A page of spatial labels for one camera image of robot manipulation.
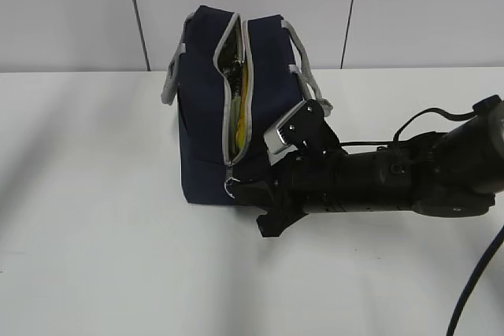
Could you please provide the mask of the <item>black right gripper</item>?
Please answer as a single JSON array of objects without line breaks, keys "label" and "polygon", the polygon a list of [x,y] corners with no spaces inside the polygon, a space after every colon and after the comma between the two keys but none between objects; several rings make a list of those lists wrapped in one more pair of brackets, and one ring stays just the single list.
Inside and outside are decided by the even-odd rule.
[{"label": "black right gripper", "polygon": [[388,212],[412,207],[411,154],[382,148],[365,153],[294,151],[272,167],[271,179],[233,181],[239,205],[268,209],[256,219],[263,238],[278,238],[311,212]]}]

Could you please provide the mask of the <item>black and grey right robot arm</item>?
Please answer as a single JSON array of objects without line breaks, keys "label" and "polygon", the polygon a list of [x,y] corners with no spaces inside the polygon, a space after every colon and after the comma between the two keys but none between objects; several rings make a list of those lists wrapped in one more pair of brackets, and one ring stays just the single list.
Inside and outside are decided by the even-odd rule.
[{"label": "black and grey right robot arm", "polygon": [[503,102],[498,95],[469,113],[435,113],[457,126],[407,140],[367,141],[350,153],[313,100],[303,101],[265,134],[275,152],[289,153],[258,174],[226,180],[240,205],[261,209],[258,229],[280,236],[312,213],[415,212],[481,216],[503,190]]}]

